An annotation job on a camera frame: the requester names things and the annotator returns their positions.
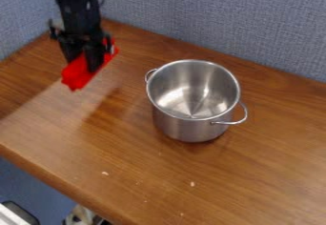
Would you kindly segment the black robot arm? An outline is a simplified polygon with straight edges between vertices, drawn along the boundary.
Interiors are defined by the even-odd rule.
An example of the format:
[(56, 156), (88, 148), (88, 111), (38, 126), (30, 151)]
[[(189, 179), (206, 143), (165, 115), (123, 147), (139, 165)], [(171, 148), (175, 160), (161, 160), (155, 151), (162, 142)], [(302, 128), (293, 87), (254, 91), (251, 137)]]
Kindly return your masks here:
[(51, 37), (59, 42), (64, 57), (71, 64), (84, 55), (87, 72), (96, 72), (104, 63), (104, 53), (112, 51), (111, 35), (100, 26), (99, 0), (55, 0), (62, 26), (48, 21)]

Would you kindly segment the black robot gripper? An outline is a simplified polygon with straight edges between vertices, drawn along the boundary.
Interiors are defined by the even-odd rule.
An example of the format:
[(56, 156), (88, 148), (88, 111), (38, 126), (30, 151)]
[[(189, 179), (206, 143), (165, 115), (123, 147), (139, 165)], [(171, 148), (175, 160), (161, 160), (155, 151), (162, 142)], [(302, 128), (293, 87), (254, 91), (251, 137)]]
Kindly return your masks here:
[(62, 14), (62, 24), (50, 21), (51, 36), (58, 40), (64, 58), (71, 63), (86, 54), (88, 72), (96, 72), (104, 61), (111, 44), (103, 45), (110, 34), (100, 26), (98, 0), (55, 0)]

